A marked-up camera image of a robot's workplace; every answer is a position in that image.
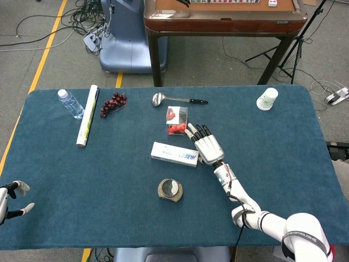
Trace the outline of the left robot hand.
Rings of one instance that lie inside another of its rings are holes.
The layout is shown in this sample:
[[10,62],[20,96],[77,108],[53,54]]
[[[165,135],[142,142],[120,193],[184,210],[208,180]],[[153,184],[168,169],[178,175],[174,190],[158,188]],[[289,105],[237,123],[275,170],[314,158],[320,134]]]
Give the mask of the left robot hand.
[[34,207],[35,203],[29,203],[26,207],[19,210],[9,211],[8,209],[9,198],[16,199],[16,192],[25,196],[29,190],[30,186],[20,180],[1,186],[1,225],[4,224],[6,219],[23,216]]

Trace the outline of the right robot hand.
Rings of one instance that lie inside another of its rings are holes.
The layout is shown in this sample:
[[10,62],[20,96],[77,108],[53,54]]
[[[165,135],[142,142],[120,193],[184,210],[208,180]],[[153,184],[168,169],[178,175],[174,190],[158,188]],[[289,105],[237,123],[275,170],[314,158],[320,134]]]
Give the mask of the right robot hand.
[[201,163],[212,165],[215,168],[222,165],[224,151],[206,125],[188,123],[184,132],[194,143]]

